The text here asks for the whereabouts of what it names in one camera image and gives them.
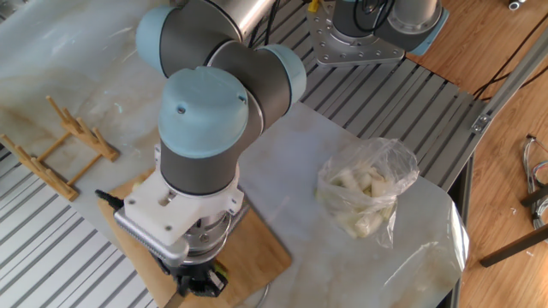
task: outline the cable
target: cable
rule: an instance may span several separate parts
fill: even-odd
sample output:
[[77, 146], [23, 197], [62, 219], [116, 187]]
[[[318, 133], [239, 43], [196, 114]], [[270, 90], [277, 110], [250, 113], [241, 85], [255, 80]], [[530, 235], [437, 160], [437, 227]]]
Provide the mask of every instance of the cable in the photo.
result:
[[271, 284], [269, 283], [269, 284], [266, 285], [265, 291], [263, 292], [263, 296], [261, 296], [260, 301], [255, 306], [255, 308], [260, 308], [265, 303], [266, 295], [268, 295], [268, 291], [270, 290], [270, 288], [271, 288]]
[[[523, 89], [524, 87], [526, 86], [529, 86], [533, 81], [535, 81], [536, 79], [538, 79], [540, 76], [542, 76], [542, 74], [546, 73], [546, 71], [548, 71], [548, 66], [546, 66], [545, 68], [543, 68], [538, 74], [536, 74], [535, 76], [533, 76], [533, 78], [531, 78], [530, 80], [527, 80], [526, 82], [523, 83], [523, 85], [520, 86], [520, 88], [518, 90], [521, 90]], [[481, 100], [487, 100], [487, 99], [491, 99], [493, 97], [488, 97], [488, 98], [482, 98]]]
[[[383, 14], [384, 8], [386, 8], [386, 3], [388, 1], [389, 0], [384, 0], [383, 4], [380, 5], [380, 9], [378, 10], [378, 16], [381, 16], [381, 14]], [[388, 19], [388, 15], [390, 14], [392, 9], [394, 8], [394, 3], [396, 2], [396, 0], [392, 0], [392, 2], [390, 3], [390, 6], [388, 7], [388, 9], [386, 11], [386, 14], [384, 14], [383, 18], [381, 18], [380, 21], [378, 21], [378, 18], [377, 18], [377, 20], [375, 21], [375, 24], [370, 29], [363, 28], [362, 26], [360, 26], [360, 23], [358, 22], [358, 3], [359, 2], [360, 2], [360, 0], [355, 0], [354, 1], [354, 13], [352, 14], [352, 17], [354, 18], [354, 24], [362, 32], [373, 32], [373, 31], [379, 29], [386, 22], [386, 20]]]
[[491, 78], [491, 80], [489, 80], [489, 82], [487, 82], [484, 86], [482, 86], [480, 89], [478, 89], [477, 94], [475, 95], [475, 98], [474, 99], [478, 99], [480, 98], [481, 94], [483, 94], [483, 92], [487, 89], [487, 87], [489, 87], [490, 85], [492, 85], [493, 83], [495, 83], [495, 79], [497, 78], [497, 76], [499, 74], [501, 74], [503, 72], [503, 70], [508, 66], [508, 64], [512, 61], [512, 59], [514, 59], [514, 57], [517, 55], [517, 53], [521, 50], [521, 48], [523, 48], [523, 46], [525, 45], [525, 43], [531, 38], [531, 36], [533, 36], [533, 34], [539, 29], [539, 27], [548, 19], [548, 14], [546, 14], [540, 21], [539, 23], [537, 23], [537, 25], [533, 28], [533, 30], [531, 30], [531, 32], [529, 32], [529, 34], [523, 39], [523, 41], [521, 41], [521, 44], [517, 47], [517, 49], [514, 51], [514, 53], [508, 58], [508, 60], [506, 60], [506, 62], [503, 64], [503, 66], [497, 71], [496, 74], [493, 75], [493, 77]]
[[[527, 191], [529, 193], [533, 193], [536, 190], [535, 182], [536, 180], [536, 171], [535, 169], [540, 168], [540, 163], [537, 165], [533, 171], [529, 167], [529, 152], [531, 150], [531, 145], [533, 143], [536, 143], [540, 146], [546, 153], [548, 153], [548, 149], [546, 149], [546, 146], [537, 140], [535, 137], [528, 135], [527, 136], [527, 142], [523, 146], [523, 168], [525, 170], [525, 174], [527, 175]], [[548, 197], [544, 197], [541, 200], [535, 202], [531, 206], [531, 215], [533, 216], [533, 225], [535, 229], [539, 229], [544, 227], [545, 222], [542, 220], [542, 214], [545, 212], [545, 210], [548, 208]]]
[[255, 45], [255, 39], [257, 38], [257, 34], [259, 33], [260, 28], [260, 22], [255, 26], [253, 31], [251, 32], [251, 37], [249, 38], [249, 43], [247, 44], [248, 48], [252, 48]]
[[272, 4], [271, 14], [268, 17], [268, 23], [266, 24], [265, 46], [267, 46], [270, 41], [272, 24], [274, 23], [274, 18], [276, 18], [277, 7], [279, 4], [280, 0], [276, 0], [274, 4]]
[[548, 161], [541, 162], [533, 168], [533, 178], [535, 179], [535, 182], [541, 187], [545, 187], [548, 183], [544, 183], [543, 181], [539, 180], [538, 173], [541, 169], [545, 169], [546, 167], [548, 167]]

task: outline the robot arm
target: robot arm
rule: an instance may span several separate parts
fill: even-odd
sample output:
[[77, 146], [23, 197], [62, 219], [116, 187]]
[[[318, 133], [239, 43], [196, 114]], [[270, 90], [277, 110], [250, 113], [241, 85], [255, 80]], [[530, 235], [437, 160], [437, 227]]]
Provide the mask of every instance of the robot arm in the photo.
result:
[[115, 201], [114, 217], [174, 276], [181, 295], [218, 296], [226, 286], [214, 259], [245, 213], [238, 157], [306, 88], [291, 49], [241, 43], [273, 2], [190, 0], [149, 11], [137, 29], [140, 57], [168, 80], [157, 168]]

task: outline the metal mounting plate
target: metal mounting plate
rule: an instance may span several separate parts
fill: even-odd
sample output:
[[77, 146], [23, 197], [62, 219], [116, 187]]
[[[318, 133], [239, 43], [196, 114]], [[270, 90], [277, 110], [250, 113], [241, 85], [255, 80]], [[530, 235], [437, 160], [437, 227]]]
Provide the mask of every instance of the metal mounting plate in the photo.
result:
[[328, 8], [320, 7], [316, 13], [307, 11], [307, 23], [318, 64], [344, 67], [364, 64], [392, 63], [405, 55], [401, 48], [380, 38], [369, 36], [343, 42], [332, 24], [334, 3]]

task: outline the white marble surface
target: white marble surface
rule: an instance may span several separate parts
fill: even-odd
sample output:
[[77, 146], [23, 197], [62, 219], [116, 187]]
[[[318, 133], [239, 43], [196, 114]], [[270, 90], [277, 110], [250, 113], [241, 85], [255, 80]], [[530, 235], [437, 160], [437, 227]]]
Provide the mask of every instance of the white marble surface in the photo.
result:
[[[0, 133], [37, 156], [64, 134], [45, 100], [98, 127], [121, 156], [101, 159], [75, 188], [72, 205], [109, 240], [96, 188], [110, 190], [153, 167], [165, 78], [135, 53], [142, 15], [168, 0], [33, 0], [0, 26]], [[48, 164], [67, 180], [95, 156], [67, 139]]]
[[393, 249], [351, 239], [315, 201], [321, 166], [356, 141], [297, 104], [241, 156], [245, 193], [293, 258], [264, 308], [434, 307], [460, 277], [468, 237], [453, 202], [432, 183], [419, 178], [399, 198]]

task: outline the wooden floor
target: wooden floor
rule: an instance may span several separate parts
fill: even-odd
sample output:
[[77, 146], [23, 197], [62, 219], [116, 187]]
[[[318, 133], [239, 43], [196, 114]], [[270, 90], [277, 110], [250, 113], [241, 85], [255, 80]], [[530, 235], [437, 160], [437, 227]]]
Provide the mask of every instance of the wooden floor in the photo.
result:
[[[474, 92], [486, 83], [535, 24], [548, 1], [530, 0], [516, 12], [507, 0], [443, 0], [450, 20], [423, 57], [412, 57], [433, 72]], [[517, 57], [548, 27], [548, 21]], [[518, 61], [513, 61], [509, 72]], [[494, 86], [486, 93], [491, 96]], [[471, 256], [462, 278], [461, 308], [548, 307], [548, 245], [540, 243], [484, 269], [478, 260], [533, 230], [521, 148], [527, 133], [548, 142], [548, 74], [524, 88], [498, 114], [476, 151], [468, 219]], [[537, 151], [532, 163], [548, 159]]]

